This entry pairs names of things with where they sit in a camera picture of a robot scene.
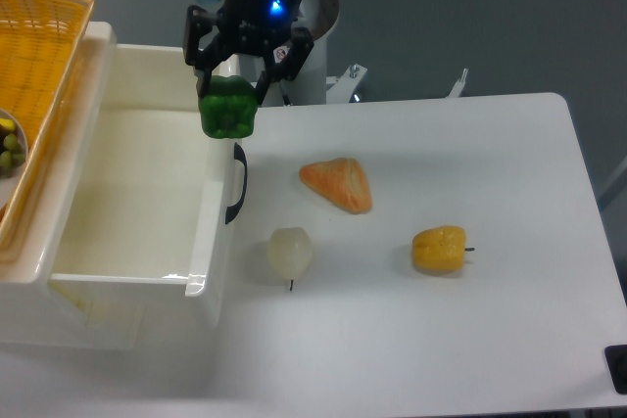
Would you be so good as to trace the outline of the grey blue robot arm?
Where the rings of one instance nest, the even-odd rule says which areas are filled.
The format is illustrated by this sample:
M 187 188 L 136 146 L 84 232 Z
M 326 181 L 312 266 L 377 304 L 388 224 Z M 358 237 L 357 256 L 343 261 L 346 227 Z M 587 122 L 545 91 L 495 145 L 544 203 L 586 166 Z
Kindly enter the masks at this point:
M 197 94 L 210 91 L 211 73 L 233 55 L 264 60 L 256 85 L 261 104 L 270 85 L 294 80 L 310 52 L 314 37 L 296 26 L 302 0 L 218 0 L 212 13 L 191 5 L 186 13 L 184 61 L 198 76 Z

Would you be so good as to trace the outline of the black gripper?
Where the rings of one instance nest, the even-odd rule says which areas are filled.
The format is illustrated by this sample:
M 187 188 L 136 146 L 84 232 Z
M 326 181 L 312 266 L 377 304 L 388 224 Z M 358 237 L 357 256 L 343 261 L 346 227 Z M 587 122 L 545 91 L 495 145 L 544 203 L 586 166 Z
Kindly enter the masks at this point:
M 314 38 L 308 28 L 292 28 L 301 2 L 224 0 L 217 13 L 190 5 L 186 12 L 183 55 L 185 64 L 192 67 L 197 76 L 198 97 L 208 94 L 213 70 L 226 61 L 230 53 L 264 59 L 265 68 L 255 86 L 259 107 L 272 84 L 293 81 L 314 48 Z M 273 51 L 288 39 L 291 46 L 277 63 Z

